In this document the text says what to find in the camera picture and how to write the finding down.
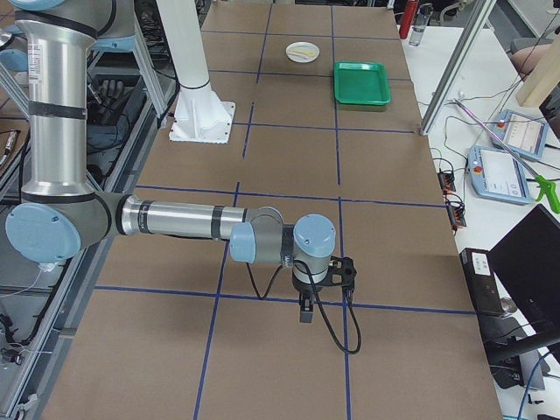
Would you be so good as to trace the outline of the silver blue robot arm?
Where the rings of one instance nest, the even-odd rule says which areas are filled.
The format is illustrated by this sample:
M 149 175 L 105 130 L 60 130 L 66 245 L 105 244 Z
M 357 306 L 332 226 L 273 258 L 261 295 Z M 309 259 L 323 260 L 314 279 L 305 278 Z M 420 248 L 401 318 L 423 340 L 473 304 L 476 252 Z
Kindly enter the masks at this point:
M 300 318 L 310 321 L 333 275 L 336 234 L 325 216 L 309 214 L 288 225 L 271 207 L 142 200 L 88 184 L 87 56 L 111 43 L 132 48 L 134 4 L 17 1 L 14 7 L 27 39 L 31 177 L 5 222 L 12 247 L 36 263 L 56 263 L 117 235 L 225 241 L 237 262 L 291 268 Z

